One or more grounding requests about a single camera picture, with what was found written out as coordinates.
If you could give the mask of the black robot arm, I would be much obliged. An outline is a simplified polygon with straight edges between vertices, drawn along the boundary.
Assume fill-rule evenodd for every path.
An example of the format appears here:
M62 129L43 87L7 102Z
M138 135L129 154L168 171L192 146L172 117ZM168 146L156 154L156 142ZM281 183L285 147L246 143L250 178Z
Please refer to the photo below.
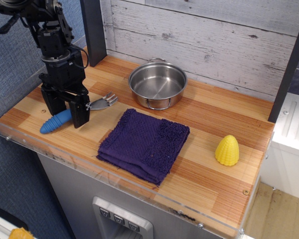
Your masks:
M85 68L83 49L72 44L72 28L63 14L62 4L57 0L0 0L0 13L11 16L0 28L6 34L21 20L41 50L41 60L47 73L39 75L41 93L52 118L45 126L53 128L72 120L79 128L89 121L91 102L83 85Z

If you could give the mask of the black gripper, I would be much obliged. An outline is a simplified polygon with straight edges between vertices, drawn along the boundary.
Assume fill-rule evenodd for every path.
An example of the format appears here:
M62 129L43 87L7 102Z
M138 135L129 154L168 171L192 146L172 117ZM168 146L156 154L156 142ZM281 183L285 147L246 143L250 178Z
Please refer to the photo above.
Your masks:
M70 112L75 128L79 128L90 119L91 102L88 90L83 85L85 68L81 50L69 48L60 56L42 56L47 73L40 75L41 93L52 116L66 110L64 100L70 100Z

